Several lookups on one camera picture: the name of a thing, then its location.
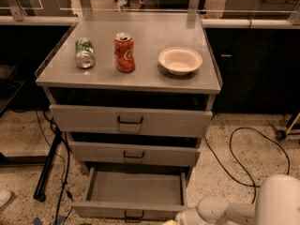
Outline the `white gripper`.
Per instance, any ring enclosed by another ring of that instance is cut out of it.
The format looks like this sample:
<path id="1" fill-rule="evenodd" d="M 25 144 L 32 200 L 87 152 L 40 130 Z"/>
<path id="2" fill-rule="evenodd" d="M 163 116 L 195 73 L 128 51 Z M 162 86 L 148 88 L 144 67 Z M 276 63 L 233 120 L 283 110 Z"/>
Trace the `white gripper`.
<path id="1" fill-rule="evenodd" d="M 180 212 L 175 219 L 165 221 L 162 225 L 203 225 L 203 219 L 195 208 Z"/>

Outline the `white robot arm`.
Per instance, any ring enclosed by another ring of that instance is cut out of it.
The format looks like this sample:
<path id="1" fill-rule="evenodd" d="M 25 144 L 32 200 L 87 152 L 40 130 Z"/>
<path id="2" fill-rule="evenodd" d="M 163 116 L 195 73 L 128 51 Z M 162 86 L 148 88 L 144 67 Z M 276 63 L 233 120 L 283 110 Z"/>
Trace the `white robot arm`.
<path id="1" fill-rule="evenodd" d="M 161 225 L 300 225 L 300 181 L 276 174 L 265 179 L 254 204 L 204 198 Z"/>

